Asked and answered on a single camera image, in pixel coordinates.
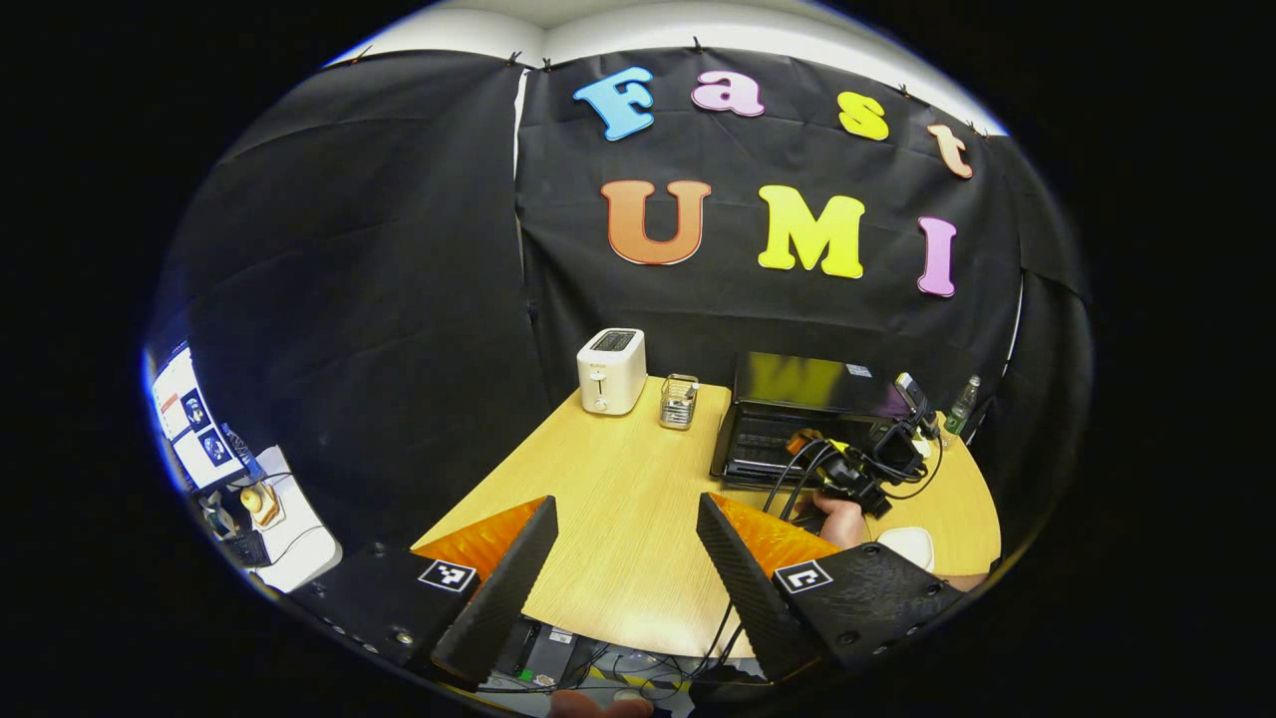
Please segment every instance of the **white ceiling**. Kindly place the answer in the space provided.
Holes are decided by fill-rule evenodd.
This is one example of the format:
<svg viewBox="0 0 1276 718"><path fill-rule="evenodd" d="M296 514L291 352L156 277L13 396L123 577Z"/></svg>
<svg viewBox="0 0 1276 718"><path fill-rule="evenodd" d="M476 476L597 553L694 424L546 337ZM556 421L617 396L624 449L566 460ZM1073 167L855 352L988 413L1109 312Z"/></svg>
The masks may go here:
<svg viewBox="0 0 1276 718"><path fill-rule="evenodd" d="M704 3L725 3L729 5L746 5L753 8L767 8L799 15L813 20L819 20L833 27L863 32L863 26L846 19L845 15L833 9L824 9L819 3L804 0L701 0ZM434 8L459 8L468 10L487 10L500 13L523 22L532 23L541 29L554 29L578 18L596 15L607 10L629 8L632 5L652 5L653 0L444 0L436 3Z"/></svg>

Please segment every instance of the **computer monitor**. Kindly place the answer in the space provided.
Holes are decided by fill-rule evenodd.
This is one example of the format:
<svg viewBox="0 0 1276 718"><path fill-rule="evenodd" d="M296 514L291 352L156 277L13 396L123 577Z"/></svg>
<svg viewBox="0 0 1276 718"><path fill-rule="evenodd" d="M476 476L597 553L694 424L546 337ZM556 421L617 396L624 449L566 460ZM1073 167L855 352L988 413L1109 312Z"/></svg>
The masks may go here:
<svg viewBox="0 0 1276 718"><path fill-rule="evenodd" d="M160 370L151 394L160 429L197 490L246 471L204 402L185 341Z"/></svg>

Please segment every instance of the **wire basket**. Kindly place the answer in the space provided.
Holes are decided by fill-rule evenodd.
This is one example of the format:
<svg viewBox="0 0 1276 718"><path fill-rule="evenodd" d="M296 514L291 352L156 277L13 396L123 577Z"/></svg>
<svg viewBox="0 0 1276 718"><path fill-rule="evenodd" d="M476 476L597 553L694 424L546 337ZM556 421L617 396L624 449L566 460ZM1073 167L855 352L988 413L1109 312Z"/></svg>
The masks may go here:
<svg viewBox="0 0 1276 718"><path fill-rule="evenodd" d="M695 414L695 397L701 381L688 375L669 375L660 388L660 426L686 430Z"/></svg>

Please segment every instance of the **light wood tabletop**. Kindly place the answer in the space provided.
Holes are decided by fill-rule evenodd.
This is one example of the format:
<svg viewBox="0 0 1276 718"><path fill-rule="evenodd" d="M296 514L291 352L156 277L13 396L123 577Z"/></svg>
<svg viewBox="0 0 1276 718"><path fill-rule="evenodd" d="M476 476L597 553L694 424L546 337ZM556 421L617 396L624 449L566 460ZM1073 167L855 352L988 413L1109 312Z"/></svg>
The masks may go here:
<svg viewBox="0 0 1276 718"><path fill-rule="evenodd" d="M648 377L624 417L586 412L574 393L412 548L553 495L559 537L523 613L616 645L703 656L729 597L695 534L699 496L722 494L760 509L767 492L723 491L709 476L731 392L701 385L690 429L676 431L658 423L662 381ZM916 499L892 501L883 520L869 519L865 539L896 527L923 527L934 539L935 574L983 574L1000 555L997 511L970 453L947 436L934 482ZM934 468L935 459L933 454L926 464ZM778 514L782 504L773 502L771 513ZM732 611L718 649L738 624ZM753 656L746 633L731 656Z"/></svg>

